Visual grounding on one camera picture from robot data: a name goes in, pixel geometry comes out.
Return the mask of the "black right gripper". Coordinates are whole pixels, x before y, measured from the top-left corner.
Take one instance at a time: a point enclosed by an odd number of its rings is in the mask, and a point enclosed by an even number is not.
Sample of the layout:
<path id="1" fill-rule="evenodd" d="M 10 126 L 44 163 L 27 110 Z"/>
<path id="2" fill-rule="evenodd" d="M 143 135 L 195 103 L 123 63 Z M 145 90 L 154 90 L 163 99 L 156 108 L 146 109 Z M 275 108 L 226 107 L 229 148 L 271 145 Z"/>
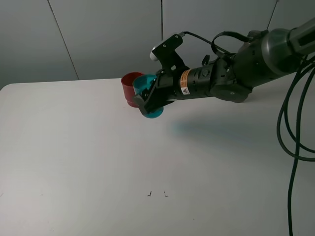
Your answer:
<path id="1" fill-rule="evenodd" d="M 210 90 L 215 80 L 215 65 L 185 68 L 165 74 L 164 69 L 156 72 L 157 85 L 134 86 L 132 98 L 142 115 L 161 115 L 164 107 L 175 100 L 212 97 Z"/>

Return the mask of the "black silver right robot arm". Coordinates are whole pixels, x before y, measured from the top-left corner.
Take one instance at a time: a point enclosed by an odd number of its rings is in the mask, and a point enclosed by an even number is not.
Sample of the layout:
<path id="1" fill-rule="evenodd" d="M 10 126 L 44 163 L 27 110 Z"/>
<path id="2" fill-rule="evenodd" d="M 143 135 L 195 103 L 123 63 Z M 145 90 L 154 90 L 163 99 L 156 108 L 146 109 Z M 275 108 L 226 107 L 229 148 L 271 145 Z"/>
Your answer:
<path id="1" fill-rule="evenodd" d="M 162 68 L 133 98 L 142 114 L 154 113 L 176 100 L 215 97 L 241 103 L 253 88 L 296 72 L 303 56 L 315 51 L 314 20 L 294 29 L 251 31 L 247 36 L 224 31 L 221 36 L 243 42 L 240 50 L 229 53 L 212 44 L 217 58 L 206 56 L 201 67 L 191 69 L 176 53 L 184 36 L 184 32 L 174 34 L 152 49 L 151 59 Z"/>

